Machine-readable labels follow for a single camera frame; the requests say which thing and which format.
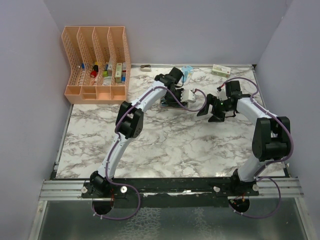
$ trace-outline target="light blue object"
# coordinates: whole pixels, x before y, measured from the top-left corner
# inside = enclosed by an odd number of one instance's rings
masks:
[[[183,73],[184,77],[180,79],[180,82],[183,82],[183,85],[187,85],[194,74],[194,68],[192,66],[183,66],[181,68],[181,72]]]

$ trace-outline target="white marble surface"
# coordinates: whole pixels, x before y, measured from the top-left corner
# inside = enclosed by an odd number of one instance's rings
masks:
[[[136,99],[157,74],[131,70],[128,101]],[[231,69],[232,77],[255,80],[251,67]],[[199,88],[217,95],[226,78],[211,74],[211,68],[195,68],[185,89]],[[243,93],[254,86],[240,81]],[[190,108],[203,104],[200,97]],[[103,161],[114,136],[119,105],[74,105],[56,178],[89,178]],[[116,178],[173,178],[231,176],[251,155],[254,126],[241,114],[222,123],[209,123],[211,114],[197,117],[185,110],[164,109],[155,103],[144,115],[142,133],[126,149],[115,172]],[[284,176],[283,165],[269,166],[261,175]]]

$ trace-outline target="red object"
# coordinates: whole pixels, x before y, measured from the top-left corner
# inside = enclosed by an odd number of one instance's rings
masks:
[[[95,78],[95,77],[97,76],[97,72],[93,70],[93,71],[90,73],[90,76],[91,76],[92,78]]]

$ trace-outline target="orange divided container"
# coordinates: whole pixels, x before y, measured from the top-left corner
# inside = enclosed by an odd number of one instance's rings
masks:
[[[70,103],[121,104],[127,99],[131,60],[125,27],[66,26],[62,42],[71,67],[64,93]],[[95,62],[98,73],[91,77]],[[103,84],[107,63],[112,63],[110,85]],[[116,63],[126,64],[124,84],[116,83]]]

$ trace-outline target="gray wall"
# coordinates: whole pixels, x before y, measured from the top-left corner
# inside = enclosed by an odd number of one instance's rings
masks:
[[[125,26],[133,63],[256,64],[291,0],[44,0],[64,26]]]
[[[0,3],[0,239],[24,240],[69,103],[61,33],[42,0]]]
[[[288,116],[298,176],[320,237],[320,1],[294,0],[256,69],[267,107]]]

